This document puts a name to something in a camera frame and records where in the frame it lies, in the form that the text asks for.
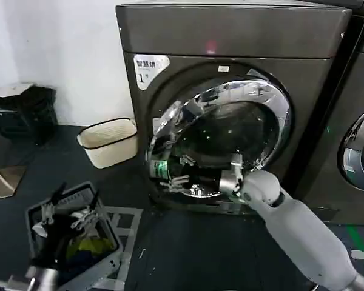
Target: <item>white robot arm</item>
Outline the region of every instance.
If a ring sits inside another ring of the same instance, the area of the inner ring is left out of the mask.
[[[265,221],[268,232],[309,280],[330,291],[364,291],[364,277],[352,265],[338,237],[301,201],[292,199],[275,175],[246,175],[232,199],[247,204]]]

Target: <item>white storage bin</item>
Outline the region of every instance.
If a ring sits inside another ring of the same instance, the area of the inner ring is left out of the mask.
[[[77,140],[92,164],[102,169],[133,158],[138,152],[136,135],[133,120],[117,118],[82,129]]]

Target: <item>dark gray floor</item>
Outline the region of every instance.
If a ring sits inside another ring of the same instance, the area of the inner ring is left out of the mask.
[[[96,169],[76,142],[78,132],[61,127],[40,149],[1,141],[0,164],[29,163],[16,195],[0,200],[1,280],[27,269],[25,210],[63,181],[68,187],[90,181],[105,205],[144,209],[126,291],[310,290],[259,218],[161,211],[148,200],[137,159]],[[355,248],[344,227],[333,230]],[[356,267],[364,274],[364,262]]]

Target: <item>washing machine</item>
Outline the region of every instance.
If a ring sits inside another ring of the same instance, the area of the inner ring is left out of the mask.
[[[282,179],[351,15],[292,0],[116,8],[150,197],[241,214],[242,175]]]
[[[328,122],[294,196],[325,221],[364,224],[364,26]]]

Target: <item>label sticker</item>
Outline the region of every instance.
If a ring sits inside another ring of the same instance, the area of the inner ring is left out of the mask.
[[[170,64],[167,56],[161,55],[135,55],[136,83],[140,90],[145,90],[151,82]]]
[[[218,71],[227,73],[227,72],[229,72],[229,66],[228,65],[219,65],[218,66]]]

